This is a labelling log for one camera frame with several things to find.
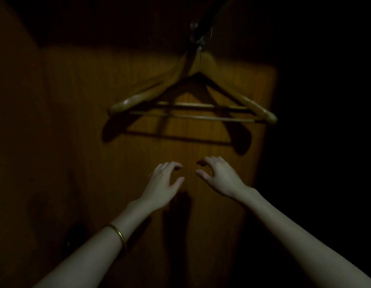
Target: wooden hanger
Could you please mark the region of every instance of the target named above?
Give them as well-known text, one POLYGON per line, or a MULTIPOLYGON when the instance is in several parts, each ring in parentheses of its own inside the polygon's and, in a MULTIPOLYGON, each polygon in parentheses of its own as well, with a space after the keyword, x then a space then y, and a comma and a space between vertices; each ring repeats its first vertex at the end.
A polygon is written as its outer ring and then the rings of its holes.
MULTIPOLYGON (((130 98, 118 102, 108 109, 110 116, 114 116, 117 113, 124 112, 131 109, 132 107, 146 101, 151 101, 159 97, 166 89, 173 86, 180 80, 193 76, 194 74, 201 73, 219 86, 222 90, 229 93, 234 99, 239 101, 243 106, 252 111, 257 115, 259 119, 235 119, 235 118, 216 118, 209 116, 187 116, 187 115, 170 115, 170 114, 155 114, 150 112, 131 111, 131 114, 137 115, 151 115, 151 116, 171 116, 178 118, 194 118, 194 119, 209 119, 209 120, 221 120, 221 121, 235 121, 235 122, 267 122, 269 124, 275 124, 277 121, 276 116, 264 109, 255 101, 250 100, 245 95, 241 94, 232 85, 230 85, 224 77, 220 74, 217 64, 215 63, 211 54, 207 52, 201 52, 199 49, 196 53, 185 54, 177 65, 175 65, 170 71, 150 79, 145 83, 136 86, 131 91, 130 98)), ((189 108, 200 108, 205 104, 187 104, 189 108)))

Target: gold bangle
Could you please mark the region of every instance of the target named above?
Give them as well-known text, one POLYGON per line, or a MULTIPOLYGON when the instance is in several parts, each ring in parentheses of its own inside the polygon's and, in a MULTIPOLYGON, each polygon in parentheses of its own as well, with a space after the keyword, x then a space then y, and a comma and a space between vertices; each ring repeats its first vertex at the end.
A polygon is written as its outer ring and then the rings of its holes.
POLYGON ((121 240, 121 243, 122 243, 122 247, 121 248, 124 248, 125 249, 125 252, 127 252, 128 251, 128 249, 127 249, 127 243, 125 242, 125 239, 124 239, 123 235, 121 234, 121 232, 113 224, 107 224, 104 227, 110 227, 110 228, 112 228, 119 235, 120 240, 121 240))

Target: wooden wall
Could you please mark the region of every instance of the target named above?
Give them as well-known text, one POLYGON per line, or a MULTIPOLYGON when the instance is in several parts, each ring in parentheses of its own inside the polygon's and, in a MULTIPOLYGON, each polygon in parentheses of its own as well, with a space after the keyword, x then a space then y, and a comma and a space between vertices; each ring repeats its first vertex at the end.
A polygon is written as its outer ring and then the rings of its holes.
MULTIPOLYGON (((221 155, 251 184, 266 126, 108 120, 107 107, 133 85, 175 64, 184 50, 176 36, 210 2, 145 1, 0 0, 0 286, 35 283, 136 199, 157 164, 172 160, 184 165, 174 174, 186 178, 182 194, 151 216, 103 285, 227 285, 245 212, 209 190, 195 162, 221 155)), ((258 50, 248 43, 258 32, 236 27, 254 17, 239 12, 244 19, 231 11, 217 20, 224 30, 209 49, 225 77, 268 108, 277 79, 271 20, 257 16, 266 45, 258 50)), ((167 96, 231 103, 197 79, 167 96)))

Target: person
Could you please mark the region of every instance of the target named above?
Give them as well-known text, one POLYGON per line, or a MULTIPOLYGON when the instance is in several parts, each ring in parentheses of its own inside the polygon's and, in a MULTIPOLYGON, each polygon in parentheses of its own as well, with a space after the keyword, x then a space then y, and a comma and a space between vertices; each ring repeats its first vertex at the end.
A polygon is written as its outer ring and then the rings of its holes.
MULTIPOLYGON (((204 170, 196 170, 196 174, 214 191, 253 213, 316 286, 371 287, 371 278, 277 210, 257 190, 246 186, 223 158, 205 157, 197 164, 211 167, 212 175, 204 170)), ((159 164, 150 174, 141 197, 131 201, 111 225, 77 249, 36 287, 97 287, 119 252, 126 248, 125 242, 135 228, 175 196, 184 177, 171 186, 169 180, 172 171, 181 167, 178 162, 159 164)))

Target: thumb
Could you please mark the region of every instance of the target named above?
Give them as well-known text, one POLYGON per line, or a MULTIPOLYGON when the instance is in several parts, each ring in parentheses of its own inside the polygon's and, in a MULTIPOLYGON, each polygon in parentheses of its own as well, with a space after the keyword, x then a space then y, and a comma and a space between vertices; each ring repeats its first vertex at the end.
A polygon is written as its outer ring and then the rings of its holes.
POLYGON ((180 178, 178 178, 178 179, 176 180, 176 182, 173 183, 172 186, 170 186, 170 188, 171 188, 173 191, 177 192, 178 189, 180 188, 180 186, 183 184, 184 179, 185 179, 184 177, 180 177, 180 178))
POLYGON ((211 176, 203 170, 196 170, 196 174, 203 179, 207 184, 211 182, 211 176))

